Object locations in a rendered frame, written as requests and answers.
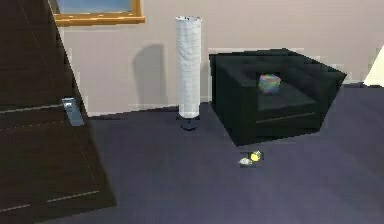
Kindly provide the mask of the dark brown wooden door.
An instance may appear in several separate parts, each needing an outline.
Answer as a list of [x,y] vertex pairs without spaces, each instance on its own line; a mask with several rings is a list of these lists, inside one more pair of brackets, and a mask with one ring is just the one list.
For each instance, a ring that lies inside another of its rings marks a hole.
[[[82,126],[63,98],[76,99]],[[48,0],[0,0],[0,224],[115,203]]]

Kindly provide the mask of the multicoloured cube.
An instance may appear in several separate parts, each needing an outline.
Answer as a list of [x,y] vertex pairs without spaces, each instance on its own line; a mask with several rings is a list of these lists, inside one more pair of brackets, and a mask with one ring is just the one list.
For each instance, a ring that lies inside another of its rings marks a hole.
[[274,94],[280,90],[281,79],[274,74],[263,74],[259,77],[258,88],[263,94]]

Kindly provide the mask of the wooden framed window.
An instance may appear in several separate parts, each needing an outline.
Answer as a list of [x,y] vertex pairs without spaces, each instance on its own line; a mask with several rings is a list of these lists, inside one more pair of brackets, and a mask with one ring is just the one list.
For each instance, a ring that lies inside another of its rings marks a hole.
[[59,27],[140,24],[141,0],[48,0]]

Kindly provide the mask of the white cylindrical floor lamp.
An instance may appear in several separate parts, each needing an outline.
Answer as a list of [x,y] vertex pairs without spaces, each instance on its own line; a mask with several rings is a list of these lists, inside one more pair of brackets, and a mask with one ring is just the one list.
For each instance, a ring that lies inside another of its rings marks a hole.
[[177,16],[176,46],[179,75],[179,116],[181,128],[197,128],[200,106],[201,23],[199,16]]

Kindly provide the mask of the cream pale lampshade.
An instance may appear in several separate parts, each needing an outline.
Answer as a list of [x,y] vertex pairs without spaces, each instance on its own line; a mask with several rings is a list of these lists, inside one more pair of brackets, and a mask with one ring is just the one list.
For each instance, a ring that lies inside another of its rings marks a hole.
[[379,50],[363,84],[366,86],[379,86],[384,88],[384,45]]

